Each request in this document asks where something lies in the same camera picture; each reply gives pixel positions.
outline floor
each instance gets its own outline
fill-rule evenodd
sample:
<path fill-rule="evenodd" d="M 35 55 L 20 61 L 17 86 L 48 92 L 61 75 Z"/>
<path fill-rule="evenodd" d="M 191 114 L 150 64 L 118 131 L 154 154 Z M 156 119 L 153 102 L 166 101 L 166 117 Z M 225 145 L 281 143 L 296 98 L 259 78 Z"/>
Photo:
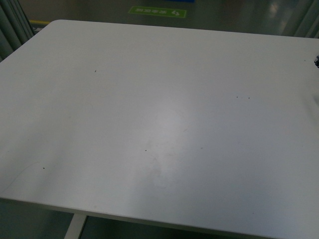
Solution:
<path fill-rule="evenodd" d="M 36 21 L 71 19 L 280 35 L 297 0 L 20 0 Z M 129 14 L 132 6 L 184 9 L 186 18 Z M 40 31 L 45 23 L 33 23 Z M 72 214 L 0 201 L 0 239 L 62 239 Z M 81 239 L 233 239 L 89 217 Z"/>
<path fill-rule="evenodd" d="M 32 20 L 57 19 L 280 35 L 298 0 L 20 0 Z M 186 18 L 128 14 L 132 6 L 187 11 Z"/>

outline green floor sign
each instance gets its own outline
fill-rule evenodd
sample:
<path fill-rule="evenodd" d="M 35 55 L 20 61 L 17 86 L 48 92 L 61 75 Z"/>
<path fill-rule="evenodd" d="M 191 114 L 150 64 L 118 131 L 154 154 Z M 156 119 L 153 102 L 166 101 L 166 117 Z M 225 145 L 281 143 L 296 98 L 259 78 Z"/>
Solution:
<path fill-rule="evenodd" d="M 148 6 L 133 6 L 131 7 L 129 13 L 153 15 L 153 16 L 181 17 L 181 18 L 186 17 L 186 10 L 148 7 Z"/>

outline curtain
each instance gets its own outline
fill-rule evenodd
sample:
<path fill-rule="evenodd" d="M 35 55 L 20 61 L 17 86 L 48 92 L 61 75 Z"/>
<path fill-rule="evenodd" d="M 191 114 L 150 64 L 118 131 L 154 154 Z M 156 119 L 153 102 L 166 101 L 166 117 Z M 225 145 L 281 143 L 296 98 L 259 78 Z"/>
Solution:
<path fill-rule="evenodd" d="M 319 38 L 319 0 L 299 0 L 282 35 Z"/>
<path fill-rule="evenodd" d="M 33 36 L 18 0 L 0 0 L 0 61 Z"/>

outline black object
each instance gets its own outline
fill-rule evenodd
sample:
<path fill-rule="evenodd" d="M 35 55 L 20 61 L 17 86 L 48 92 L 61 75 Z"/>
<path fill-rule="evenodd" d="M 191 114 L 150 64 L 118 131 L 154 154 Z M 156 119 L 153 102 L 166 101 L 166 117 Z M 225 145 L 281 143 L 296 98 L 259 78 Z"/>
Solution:
<path fill-rule="evenodd" d="M 319 55 L 315 59 L 315 65 L 319 68 Z"/>

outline stain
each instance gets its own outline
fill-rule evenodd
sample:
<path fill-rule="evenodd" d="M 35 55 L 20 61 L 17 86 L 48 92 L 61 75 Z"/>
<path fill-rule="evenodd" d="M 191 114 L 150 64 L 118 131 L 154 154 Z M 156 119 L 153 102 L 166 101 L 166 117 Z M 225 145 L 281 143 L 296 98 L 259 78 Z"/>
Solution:
<path fill-rule="evenodd" d="M 14 178 L 14 180 L 13 180 L 12 182 L 11 182 L 5 189 L 3 189 L 3 190 L 0 192 L 0 194 L 3 193 L 5 190 L 7 190 L 7 189 L 16 181 L 16 179 L 17 179 L 26 169 L 28 169 L 29 167 L 33 166 L 33 165 L 36 164 L 36 163 L 39 163 L 39 162 L 34 162 L 34 163 L 30 164 L 29 166 L 25 167 L 25 168 Z"/>

